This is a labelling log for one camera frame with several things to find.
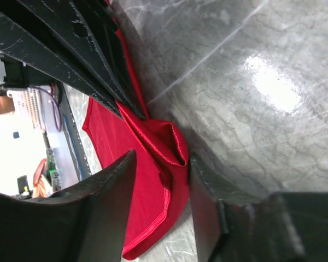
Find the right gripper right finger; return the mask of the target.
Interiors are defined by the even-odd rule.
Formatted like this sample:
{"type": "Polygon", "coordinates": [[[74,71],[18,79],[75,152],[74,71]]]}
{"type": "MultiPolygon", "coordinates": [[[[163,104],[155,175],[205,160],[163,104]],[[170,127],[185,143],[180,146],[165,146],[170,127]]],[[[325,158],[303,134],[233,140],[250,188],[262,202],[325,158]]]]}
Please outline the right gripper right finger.
{"type": "Polygon", "coordinates": [[[196,153],[189,188],[199,261],[328,261],[328,192],[261,199],[196,153]]]}

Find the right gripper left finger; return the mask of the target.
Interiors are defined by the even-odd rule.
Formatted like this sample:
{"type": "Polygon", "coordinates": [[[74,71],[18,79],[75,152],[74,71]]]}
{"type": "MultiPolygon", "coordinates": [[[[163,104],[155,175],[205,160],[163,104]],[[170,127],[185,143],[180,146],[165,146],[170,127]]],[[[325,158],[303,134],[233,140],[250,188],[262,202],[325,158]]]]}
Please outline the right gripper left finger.
{"type": "Polygon", "coordinates": [[[47,198],[0,193],[0,261],[120,261],[137,156],[47,198]]]}

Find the red cloth napkin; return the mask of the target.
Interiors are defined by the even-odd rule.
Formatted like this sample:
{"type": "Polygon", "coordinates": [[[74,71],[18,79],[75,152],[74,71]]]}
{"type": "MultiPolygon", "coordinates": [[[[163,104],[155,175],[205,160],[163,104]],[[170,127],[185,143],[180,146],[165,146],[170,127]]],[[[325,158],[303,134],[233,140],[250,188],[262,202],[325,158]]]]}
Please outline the red cloth napkin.
{"type": "Polygon", "coordinates": [[[101,167],[129,150],[137,155],[136,179],[122,256],[133,260],[148,251],[175,224],[189,198],[189,150],[172,122],[136,116],[120,104],[120,116],[90,98],[83,130],[101,167]]]}

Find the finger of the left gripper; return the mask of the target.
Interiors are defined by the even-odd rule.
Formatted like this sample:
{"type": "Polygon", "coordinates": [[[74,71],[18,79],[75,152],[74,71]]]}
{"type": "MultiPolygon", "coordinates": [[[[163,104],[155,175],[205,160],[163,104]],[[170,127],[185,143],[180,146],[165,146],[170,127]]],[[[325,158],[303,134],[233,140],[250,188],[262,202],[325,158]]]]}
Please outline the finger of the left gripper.
{"type": "Polygon", "coordinates": [[[113,114],[121,117],[115,100],[98,90],[94,81],[70,66],[58,54],[33,37],[28,31],[0,12],[0,52],[39,72],[92,97],[113,114]]]}
{"type": "Polygon", "coordinates": [[[117,102],[145,119],[112,9],[105,1],[6,1],[5,14],[58,69],[33,66],[119,115],[117,102]]]}

